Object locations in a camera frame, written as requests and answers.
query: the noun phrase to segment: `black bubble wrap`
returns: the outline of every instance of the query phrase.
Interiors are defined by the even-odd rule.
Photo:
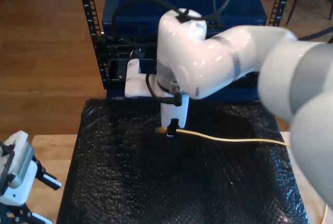
[[[155,134],[160,106],[89,100],[58,223],[309,223],[286,148]],[[186,129],[282,141],[260,104],[192,101]]]

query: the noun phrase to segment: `blue box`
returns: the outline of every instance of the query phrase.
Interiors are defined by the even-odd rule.
[[[105,0],[102,25],[105,35],[112,35],[111,20],[115,10],[129,0]],[[164,0],[179,8],[190,8],[202,15],[212,14],[212,0]],[[220,7],[224,0],[216,0]],[[156,34],[162,15],[167,12],[162,6],[150,2],[137,2],[120,13],[116,20],[117,30],[121,35],[138,36]],[[230,0],[224,13],[222,23],[227,28],[235,25],[266,25],[267,16],[260,0]],[[221,32],[221,29],[208,27],[208,34]]]

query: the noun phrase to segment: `table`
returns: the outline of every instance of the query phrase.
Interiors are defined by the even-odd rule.
[[[290,133],[281,132],[281,134],[285,142],[290,143]],[[36,157],[41,161],[42,165],[46,168],[46,171],[62,182],[63,187],[58,191],[54,191],[36,180],[27,204],[30,210],[53,220],[54,223],[57,220],[75,141],[76,135],[40,135],[35,136],[32,140]],[[308,183],[295,163],[289,149],[288,153],[310,223],[320,223],[324,209],[323,200]],[[327,213],[325,223],[333,223],[333,212],[330,209]]]

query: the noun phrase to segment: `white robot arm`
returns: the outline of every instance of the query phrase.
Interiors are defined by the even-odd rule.
[[[181,22],[177,16],[169,11],[160,20],[156,75],[141,74],[137,59],[129,62],[125,96],[175,99],[177,104],[161,100],[161,123],[168,127],[176,119],[184,128],[189,98],[205,98],[260,71],[262,103],[291,123],[295,158],[333,207],[333,45],[260,26],[238,26],[206,39],[205,21]]]

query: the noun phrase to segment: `yellow cable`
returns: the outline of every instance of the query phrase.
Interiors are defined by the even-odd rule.
[[[157,133],[166,133],[167,132],[166,130],[167,129],[164,128],[164,127],[156,128]],[[286,144],[286,143],[280,142],[280,141],[276,141],[276,140],[271,140],[271,139],[260,139],[260,138],[227,139],[227,138],[212,137],[212,136],[208,136],[208,135],[205,135],[205,134],[202,134],[202,133],[199,133],[199,132],[184,130],[184,129],[176,129],[176,132],[189,134],[189,135],[194,135],[194,136],[198,136],[198,137],[202,137],[202,138],[206,138],[206,139],[210,139],[210,140],[214,140],[214,141],[220,141],[220,142],[268,142],[268,143],[275,143],[275,144],[279,144],[279,145],[283,145],[283,146],[287,146],[287,147],[291,148],[291,146],[289,144]],[[324,224],[325,219],[326,219],[326,215],[327,215],[327,204],[325,203],[324,213],[323,213],[323,218],[322,218],[321,224]]]
[[[323,213],[323,218],[322,218],[322,221],[321,221],[321,224],[324,224],[325,222],[325,219],[326,219],[326,215],[327,215],[327,204],[325,203],[325,207],[324,207],[324,213]]]

